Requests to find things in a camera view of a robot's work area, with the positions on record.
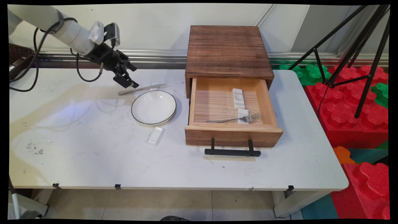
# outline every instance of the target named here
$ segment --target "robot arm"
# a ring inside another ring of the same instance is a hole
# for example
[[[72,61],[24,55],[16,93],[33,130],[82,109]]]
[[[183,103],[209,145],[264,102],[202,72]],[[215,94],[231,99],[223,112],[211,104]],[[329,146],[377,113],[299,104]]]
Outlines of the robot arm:
[[[59,22],[49,34],[91,62],[100,65],[101,69],[114,72],[114,81],[124,88],[139,86],[127,72],[127,69],[136,70],[129,58],[119,50],[113,50],[120,44],[119,28],[116,23],[104,26],[100,21],[96,21],[92,28],[87,30],[74,20],[64,20],[68,16],[52,6],[8,5],[8,10],[9,21],[10,19],[13,21],[11,30],[9,27],[9,34],[10,31],[13,32],[13,26],[17,26],[21,20],[25,20],[42,31],[48,30]],[[106,40],[111,41],[112,48],[104,43]]]

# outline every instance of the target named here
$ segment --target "brown basket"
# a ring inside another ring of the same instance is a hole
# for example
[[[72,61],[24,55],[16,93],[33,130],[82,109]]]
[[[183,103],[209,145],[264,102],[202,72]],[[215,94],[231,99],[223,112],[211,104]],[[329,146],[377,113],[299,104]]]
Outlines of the brown basket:
[[[20,58],[25,58],[15,68],[10,71],[10,80],[15,79],[17,75],[29,66],[33,59],[34,51],[27,47],[21,47],[12,43],[8,44],[9,65],[11,66]]]

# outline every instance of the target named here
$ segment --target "red foam block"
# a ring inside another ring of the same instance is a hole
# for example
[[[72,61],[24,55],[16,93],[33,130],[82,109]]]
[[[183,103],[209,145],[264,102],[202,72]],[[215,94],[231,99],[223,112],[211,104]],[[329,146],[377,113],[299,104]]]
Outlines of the red foam block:
[[[332,69],[330,69],[330,73],[333,74],[338,66],[339,65],[335,65]],[[362,75],[357,72],[357,69],[355,67],[348,68],[346,65],[337,76],[335,83],[347,81],[350,79],[355,79],[361,76]]]
[[[348,148],[374,149],[388,140],[388,109],[378,104],[364,104],[359,116],[362,133]]]
[[[315,86],[306,86],[304,90],[317,114],[326,85],[317,83]],[[344,102],[343,96],[337,88],[329,88],[319,114],[319,122],[332,147],[347,148],[347,145],[362,132],[358,119],[354,118],[355,110]]]
[[[349,185],[330,193],[339,218],[390,219],[388,166],[342,164]]]
[[[352,107],[357,109],[359,101],[361,99],[363,90],[365,89],[365,82],[355,81],[338,86],[339,90],[344,93],[344,101]],[[376,94],[368,90],[368,94],[365,98],[365,104],[376,104]]]
[[[371,66],[362,65],[357,72],[361,75],[369,75],[371,71]],[[384,72],[382,67],[377,66],[375,71],[375,76],[373,77],[371,86],[375,86],[377,83],[388,83],[388,74]]]

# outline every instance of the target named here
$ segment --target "knife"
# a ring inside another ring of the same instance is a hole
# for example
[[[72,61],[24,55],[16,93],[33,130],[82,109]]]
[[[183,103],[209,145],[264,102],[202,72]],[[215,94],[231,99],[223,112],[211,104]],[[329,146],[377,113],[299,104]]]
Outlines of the knife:
[[[161,87],[161,86],[165,86],[165,85],[166,84],[157,84],[157,85],[152,85],[152,86],[147,86],[147,87],[142,87],[142,88],[137,88],[137,89],[132,89],[132,90],[123,90],[123,91],[118,92],[118,94],[124,95],[129,92],[134,92],[134,91],[144,90],[144,89],[149,89],[149,88],[156,88],[156,87]]]

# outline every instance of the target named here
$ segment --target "tripod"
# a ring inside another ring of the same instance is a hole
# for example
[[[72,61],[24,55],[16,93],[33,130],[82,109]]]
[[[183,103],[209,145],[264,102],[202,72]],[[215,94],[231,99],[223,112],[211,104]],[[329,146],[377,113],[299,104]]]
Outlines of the tripod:
[[[373,13],[372,17],[369,19],[369,21],[366,23],[365,27],[362,29],[362,31],[359,33],[358,37],[355,39],[353,42],[352,46],[348,49],[347,53],[343,56],[343,59],[341,60],[339,66],[337,67],[336,71],[333,73],[333,75],[329,78],[329,80],[326,80],[325,74],[322,69],[322,64],[318,55],[317,48],[320,47],[327,39],[329,39],[332,35],[334,35],[341,27],[343,27],[346,23],[348,23],[352,18],[354,18],[358,13],[360,13],[365,7],[360,6],[357,10],[355,10],[351,15],[349,15],[345,20],[343,20],[336,28],[334,28],[328,35],[326,35],[322,40],[320,40],[314,47],[312,47],[307,53],[305,53],[296,63],[294,63],[292,66],[290,66],[289,70],[292,70],[294,67],[296,67],[300,62],[302,62],[306,57],[308,57],[312,52],[314,52],[315,57],[316,57],[316,62],[319,66],[319,70],[322,76],[322,83],[327,85],[328,87],[326,88],[325,95],[328,91],[328,88],[334,88],[339,85],[355,82],[358,80],[362,79],[367,79],[365,87],[363,89],[361,99],[359,101],[359,105],[357,107],[357,110],[355,112],[355,118],[359,118],[359,115],[361,113],[363,104],[365,103],[366,95],[369,91],[369,88],[371,86],[373,77],[375,76],[376,68],[377,65],[380,61],[381,54],[383,52],[383,49],[386,45],[388,35],[390,34],[390,17],[388,17],[387,25],[386,28],[384,29],[383,36],[380,40],[380,44],[378,46],[375,59],[373,60],[372,63],[372,68],[370,70],[370,73],[368,75],[364,75],[355,79],[350,79],[347,81],[343,81],[340,83],[334,83],[336,80],[337,76],[339,73],[342,71],[344,66],[348,63],[347,67],[350,68],[352,64],[354,63],[355,59],[358,57],[359,53],[361,52],[363,46],[365,45],[366,41],[369,39],[371,34],[373,33],[374,29],[376,28],[377,24],[380,22],[380,20],[384,17],[384,15],[388,12],[390,9],[388,7],[389,5],[379,5],[376,9],[376,11]]]

